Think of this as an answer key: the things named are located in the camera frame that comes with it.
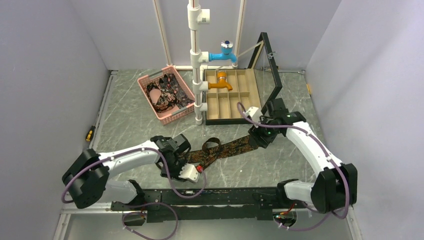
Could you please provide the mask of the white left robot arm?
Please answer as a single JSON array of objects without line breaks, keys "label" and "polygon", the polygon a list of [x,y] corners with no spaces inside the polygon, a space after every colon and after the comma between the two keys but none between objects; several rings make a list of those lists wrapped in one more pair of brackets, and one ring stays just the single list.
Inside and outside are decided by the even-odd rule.
[{"label": "white left robot arm", "polygon": [[147,202],[140,185],[133,179],[116,181],[113,178],[137,167],[155,165],[161,177],[197,183],[200,173],[186,160],[190,150],[191,145],[183,134],[174,138],[153,136],[139,145],[112,152],[86,149],[62,176],[65,193],[71,197],[62,201],[73,203],[78,209],[96,203],[118,202],[137,210]]}]

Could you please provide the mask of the black orange key-pattern tie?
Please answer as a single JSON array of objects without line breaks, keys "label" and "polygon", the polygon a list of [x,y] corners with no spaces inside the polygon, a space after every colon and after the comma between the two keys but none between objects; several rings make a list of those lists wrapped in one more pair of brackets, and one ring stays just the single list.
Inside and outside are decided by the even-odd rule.
[{"label": "black orange key-pattern tie", "polygon": [[227,143],[221,143],[217,137],[206,140],[200,150],[190,151],[181,155],[190,164],[199,164],[204,169],[218,159],[229,158],[254,151],[259,148],[255,140],[250,136],[235,139]]}]

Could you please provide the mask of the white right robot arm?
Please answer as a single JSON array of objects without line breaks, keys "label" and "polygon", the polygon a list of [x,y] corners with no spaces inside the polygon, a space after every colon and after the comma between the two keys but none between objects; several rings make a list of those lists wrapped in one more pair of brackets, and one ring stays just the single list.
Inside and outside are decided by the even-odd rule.
[{"label": "white right robot arm", "polygon": [[315,174],[313,182],[299,179],[279,182],[275,200],[280,207],[287,208],[297,201],[312,204],[318,213],[327,214],[348,211],[349,206],[357,202],[357,168],[332,154],[300,112],[290,112],[281,98],[267,103],[269,115],[263,115],[255,106],[248,109],[241,105],[237,107],[253,124],[248,131],[253,143],[265,149],[281,134],[297,147]]}]

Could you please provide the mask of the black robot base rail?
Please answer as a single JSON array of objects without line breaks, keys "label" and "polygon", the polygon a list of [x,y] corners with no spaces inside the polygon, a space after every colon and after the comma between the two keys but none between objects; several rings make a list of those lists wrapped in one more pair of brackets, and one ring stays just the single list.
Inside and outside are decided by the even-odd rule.
[{"label": "black robot base rail", "polygon": [[271,221],[280,213],[293,215],[301,203],[284,200],[276,187],[209,188],[185,199],[171,189],[144,189],[144,200],[111,203],[114,212],[138,211],[148,223],[178,220],[256,219]]}]

